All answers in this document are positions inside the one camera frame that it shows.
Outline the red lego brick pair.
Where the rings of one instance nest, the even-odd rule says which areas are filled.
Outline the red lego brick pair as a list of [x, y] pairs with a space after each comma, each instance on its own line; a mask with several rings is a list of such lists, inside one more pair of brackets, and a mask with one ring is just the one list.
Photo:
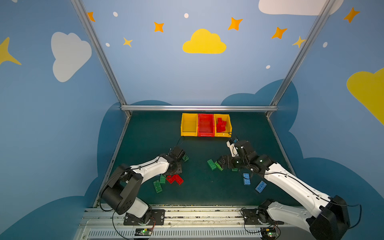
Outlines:
[[179, 186], [184, 183], [184, 180], [179, 175], [167, 176], [166, 180], [170, 184], [177, 183]]

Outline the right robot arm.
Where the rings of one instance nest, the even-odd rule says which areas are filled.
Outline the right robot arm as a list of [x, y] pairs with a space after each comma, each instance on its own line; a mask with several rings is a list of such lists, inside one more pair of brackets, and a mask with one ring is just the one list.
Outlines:
[[352, 229], [348, 205], [339, 197], [330, 197], [287, 171], [267, 155], [259, 156], [248, 141], [229, 140], [229, 155], [221, 156], [221, 169], [247, 169], [270, 182], [301, 204], [290, 207], [268, 199], [256, 209], [241, 211], [245, 224], [277, 226], [283, 222], [312, 234], [317, 240], [340, 240]]

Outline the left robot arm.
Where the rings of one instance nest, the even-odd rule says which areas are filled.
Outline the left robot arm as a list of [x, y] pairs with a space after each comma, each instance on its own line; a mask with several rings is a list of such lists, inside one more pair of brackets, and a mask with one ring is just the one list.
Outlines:
[[118, 166], [101, 190], [100, 199], [118, 215], [128, 214], [128, 217], [140, 224], [147, 223], [152, 208], [138, 198], [141, 185], [158, 175], [180, 174], [181, 161], [185, 154], [182, 148], [176, 146], [167, 154], [161, 154], [148, 162], [133, 166], [126, 164]]

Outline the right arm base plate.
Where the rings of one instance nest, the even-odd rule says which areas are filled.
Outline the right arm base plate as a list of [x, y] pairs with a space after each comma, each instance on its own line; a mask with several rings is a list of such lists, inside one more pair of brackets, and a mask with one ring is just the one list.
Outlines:
[[268, 214], [267, 209], [272, 202], [272, 199], [267, 199], [255, 209], [242, 208], [240, 212], [244, 218], [245, 225], [284, 225], [284, 222], [275, 221]]

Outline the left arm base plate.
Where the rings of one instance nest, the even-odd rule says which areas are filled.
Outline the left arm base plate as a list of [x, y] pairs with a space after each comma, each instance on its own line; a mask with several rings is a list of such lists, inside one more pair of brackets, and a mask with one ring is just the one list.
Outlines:
[[133, 214], [126, 213], [124, 226], [162, 226], [165, 220], [165, 212], [166, 211], [163, 209], [148, 209], [141, 218], [136, 217]]

